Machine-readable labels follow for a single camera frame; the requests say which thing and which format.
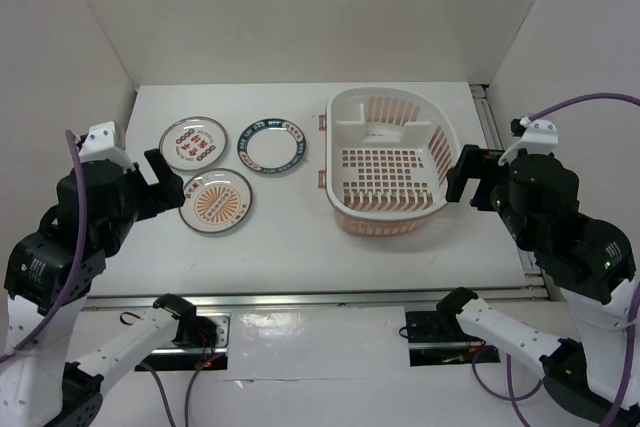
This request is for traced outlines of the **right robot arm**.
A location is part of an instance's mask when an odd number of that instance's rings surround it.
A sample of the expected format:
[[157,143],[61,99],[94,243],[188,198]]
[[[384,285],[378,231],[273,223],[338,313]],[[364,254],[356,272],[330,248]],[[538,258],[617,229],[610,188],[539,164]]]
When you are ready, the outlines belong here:
[[497,311],[467,288],[437,305],[448,339],[482,339],[527,367],[554,402],[600,426],[639,423],[639,273],[631,242],[613,224],[579,211],[579,179],[551,154],[521,151],[502,163],[496,150],[463,147],[446,175],[446,199],[494,212],[517,247],[561,291],[579,338],[561,338]]

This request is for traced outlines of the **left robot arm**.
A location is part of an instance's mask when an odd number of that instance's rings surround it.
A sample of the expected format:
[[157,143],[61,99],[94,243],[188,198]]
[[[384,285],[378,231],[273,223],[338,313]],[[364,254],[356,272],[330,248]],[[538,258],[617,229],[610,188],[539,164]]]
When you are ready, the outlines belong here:
[[4,426],[88,426],[108,391],[153,350],[198,343],[196,307],[164,294],[149,313],[96,351],[70,361],[69,343],[93,280],[139,221],[183,205],[183,181],[157,149],[138,165],[76,161],[56,186],[57,203],[10,254],[8,343],[1,359]]

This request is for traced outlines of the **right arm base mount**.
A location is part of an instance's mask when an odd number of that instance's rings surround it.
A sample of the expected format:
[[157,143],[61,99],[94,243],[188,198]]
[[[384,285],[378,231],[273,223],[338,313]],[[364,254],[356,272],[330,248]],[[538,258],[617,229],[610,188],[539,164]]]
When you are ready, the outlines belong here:
[[408,311],[405,325],[398,329],[408,343],[411,367],[499,363],[495,347],[453,327],[437,311]]

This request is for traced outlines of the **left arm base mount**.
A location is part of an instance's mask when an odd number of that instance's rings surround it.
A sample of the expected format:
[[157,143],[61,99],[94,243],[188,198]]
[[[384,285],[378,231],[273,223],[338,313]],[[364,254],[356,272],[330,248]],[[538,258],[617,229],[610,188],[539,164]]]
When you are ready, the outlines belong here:
[[211,327],[201,327],[185,345],[169,342],[152,351],[143,362],[158,372],[223,371],[228,367],[231,316],[207,314]]

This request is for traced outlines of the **plate with red characters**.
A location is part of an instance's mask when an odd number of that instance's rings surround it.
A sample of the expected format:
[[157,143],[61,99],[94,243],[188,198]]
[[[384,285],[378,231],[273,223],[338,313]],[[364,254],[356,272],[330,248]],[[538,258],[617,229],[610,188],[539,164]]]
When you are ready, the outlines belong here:
[[179,171],[200,171],[214,165],[227,146],[226,129],[208,117],[181,119],[167,128],[159,141],[164,159]]

